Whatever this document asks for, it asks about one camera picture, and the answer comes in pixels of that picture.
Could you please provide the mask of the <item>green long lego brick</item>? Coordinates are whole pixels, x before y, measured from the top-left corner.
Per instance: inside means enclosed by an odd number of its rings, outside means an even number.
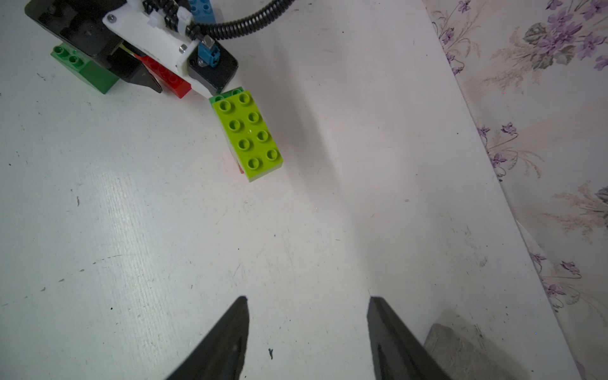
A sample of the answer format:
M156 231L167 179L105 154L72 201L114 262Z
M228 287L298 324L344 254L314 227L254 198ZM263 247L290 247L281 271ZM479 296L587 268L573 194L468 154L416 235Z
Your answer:
M119 81L119 77L103 68L75 48L60 44L53 48L51 56L78 79L106 94Z

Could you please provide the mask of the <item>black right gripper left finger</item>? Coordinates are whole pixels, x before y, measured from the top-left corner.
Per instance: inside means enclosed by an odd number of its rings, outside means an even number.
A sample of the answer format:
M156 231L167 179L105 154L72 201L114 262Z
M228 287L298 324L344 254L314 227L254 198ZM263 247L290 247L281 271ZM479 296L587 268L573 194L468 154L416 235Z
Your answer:
M245 296L238 297L168 380L239 380L245 365L250 312Z

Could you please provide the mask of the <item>lime long lego brick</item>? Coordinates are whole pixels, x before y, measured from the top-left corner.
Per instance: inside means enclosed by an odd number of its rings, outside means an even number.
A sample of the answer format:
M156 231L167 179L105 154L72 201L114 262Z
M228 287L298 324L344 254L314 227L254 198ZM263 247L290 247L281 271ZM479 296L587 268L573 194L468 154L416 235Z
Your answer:
M235 161L249 182L283 165L283 156L249 91L216 102L212 109Z

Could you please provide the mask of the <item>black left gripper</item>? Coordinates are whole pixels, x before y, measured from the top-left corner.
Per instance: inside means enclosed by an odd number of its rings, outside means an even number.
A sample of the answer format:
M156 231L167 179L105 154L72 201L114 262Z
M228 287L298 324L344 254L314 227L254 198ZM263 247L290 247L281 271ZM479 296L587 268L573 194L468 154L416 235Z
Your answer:
M25 5L25 14L125 82L162 93L155 76L121 48L124 40L104 24L106 14L125 4L121 0L33 0Z

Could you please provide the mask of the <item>green square lego brick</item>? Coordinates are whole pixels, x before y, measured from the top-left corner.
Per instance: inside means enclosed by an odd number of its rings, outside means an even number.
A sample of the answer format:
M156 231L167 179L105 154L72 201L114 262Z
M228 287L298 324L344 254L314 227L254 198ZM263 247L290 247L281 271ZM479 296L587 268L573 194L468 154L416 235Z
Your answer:
M221 93L220 95L216 95L216 96L211 97L209 99L209 102L210 102L211 105L213 105L216 102L219 102L219 101L225 100L227 98L230 98L230 97L232 97L234 95L242 93L243 91L244 91L243 88L241 86L239 86L238 88L235 88L235 89L232 89L232 90L228 90L228 91L226 91L224 93Z

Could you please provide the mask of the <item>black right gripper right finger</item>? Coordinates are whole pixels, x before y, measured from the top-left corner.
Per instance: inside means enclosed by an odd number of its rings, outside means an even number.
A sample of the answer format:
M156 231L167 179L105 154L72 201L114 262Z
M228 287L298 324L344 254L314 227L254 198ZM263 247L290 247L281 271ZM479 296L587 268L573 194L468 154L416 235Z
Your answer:
M449 378L382 297L370 298L367 324L375 378Z

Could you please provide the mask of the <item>red long lego brick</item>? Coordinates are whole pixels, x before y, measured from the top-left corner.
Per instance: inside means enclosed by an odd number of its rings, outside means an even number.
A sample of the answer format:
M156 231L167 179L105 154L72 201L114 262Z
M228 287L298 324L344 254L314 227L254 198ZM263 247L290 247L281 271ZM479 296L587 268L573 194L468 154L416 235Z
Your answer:
M161 83L178 98L182 99L191 91L192 86L189 82L186 82L184 79L174 74L174 72L168 70L149 56L136 55L136 58L141 61L144 66L152 72L152 74L160 79Z

